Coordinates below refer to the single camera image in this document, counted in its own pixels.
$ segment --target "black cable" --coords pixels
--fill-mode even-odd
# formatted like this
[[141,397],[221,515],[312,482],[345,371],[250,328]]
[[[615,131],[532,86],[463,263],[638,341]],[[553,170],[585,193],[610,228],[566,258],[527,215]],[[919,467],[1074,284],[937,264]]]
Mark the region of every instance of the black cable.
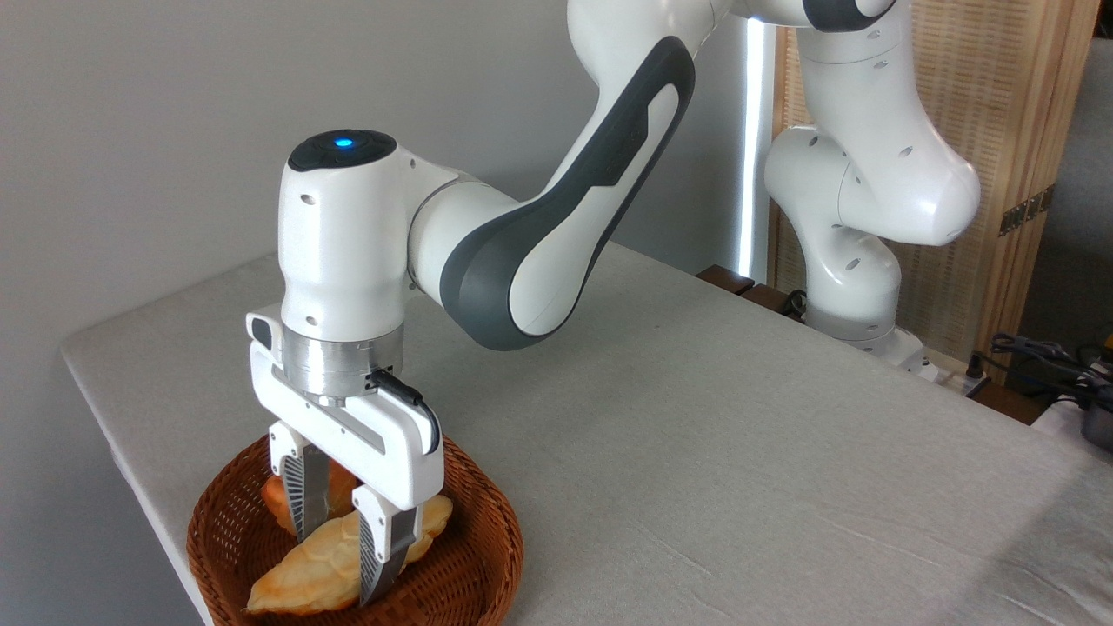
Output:
[[1047,359],[1045,356],[1041,358],[1038,355],[1032,355],[1024,352],[1013,352],[1012,354],[1016,354],[1018,356],[1026,356],[1026,360],[1016,364],[1016,369],[1020,369],[1021,365],[1025,365],[1027,363],[1040,363],[1041,365],[1044,365],[1045,371],[1055,370],[1060,372],[1063,376],[1065,376],[1058,379],[1058,382],[1061,383],[1072,383],[1080,378],[1090,381],[1092,381],[1094,376],[1100,379],[1106,379],[1106,375],[1103,372],[1094,369],[1091,365],[1080,365],[1073,360],[1056,362],[1060,360]]
[[1025,336],[997,333],[993,335],[991,345],[995,354],[1023,354],[1030,359],[1035,359],[1048,369],[1065,373],[1072,379],[1083,378],[1093,381],[1093,378],[1097,376],[1113,382],[1107,374],[1091,365],[1078,363],[1063,350],[1062,345],[1051,341],[1034,341]]
[[804,317],[804,314],[808,310],[808,293],[804,290],[792,290],[788,294],[788,300],[780,307],[781,315],[792,315],[796,314],[798,317]]
[[437,419],[433,409],[425,403],[425,399],[422,398],[421,392],[402,382],[397,376],[386,370],[375,370],[371,373],[370,380],[375,387],[382,387],[402,399],[404,402],[408,402],[414,407],[417,407],[423,413],[425,413],[425,417],[429,419],[430,428],[433,431],[433,444],[430,446],[430,449],[425,453],[432,454],[435,452],[441,446],[441,420]]
[[1092,389],[1091,385],[1066,387],[1066,385],[1063,385],[1063,384],[1058,384],[1058,383],[1054,383],[1054,382],[1048,382],[1048,381],[1045,381],[1045,380],[1034,379],[1032,376],[1028,376],[1024,372],[1017,371],[1015,368],[1011,368],[1008,365],[1005,365],[1004,363],[999,363],[997,361],[994,361],[993,359],[991,359],[989,356],[987,356],[986,354],[984,354],[982,352],[975,352],[974,354],[976,356],[978,356],[979,359],[982,359],[983,361],[985,361],[986,363],[993,365],[994,368],[997,368],[998,370],[1001,370],[1003,372],[1008,372],[1011,374],[1016,374],[1016,375],[1018,375],[1018,376],[1021,376],[1021,378],[1023,378],[1023,379],[1032,382],[1033,384],[1040,384],[1040,385],[1046,387],[1047,389],[1053,389],[1055,391],[1058,391],[1063,395],[1070,395],[1070,397],[1072,397],[1072,398],[1074,398],[1076,400],[1085,400],[1085,401],[1091,402],[1091,403],[1096,403],[1100,407],[1102,407],[1103,409],[1105,409],[1106,411],[1113,411],[1113,402],[1110,402],[1109,398],[1103,398],[1102,395],[1100,395],[1097,393],[1093,393],[1091,391],[1084,391],[1084,389]]
[[1093,365],[1086,365],[1086,370],[1093,372],[1094,374],[1097,374],[1097,376],[1104,380],[1105,382],[1113,383],[1113,373],[1103,372],[1097,368],[1094,368]]

